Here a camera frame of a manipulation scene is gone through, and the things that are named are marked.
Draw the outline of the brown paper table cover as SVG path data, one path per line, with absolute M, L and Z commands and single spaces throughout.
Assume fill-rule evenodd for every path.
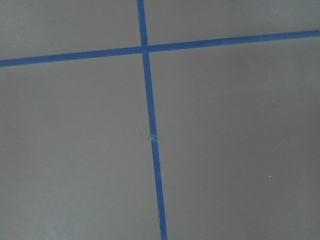
M 317 0 L 3 0 L 3 240 L 317 240 Z

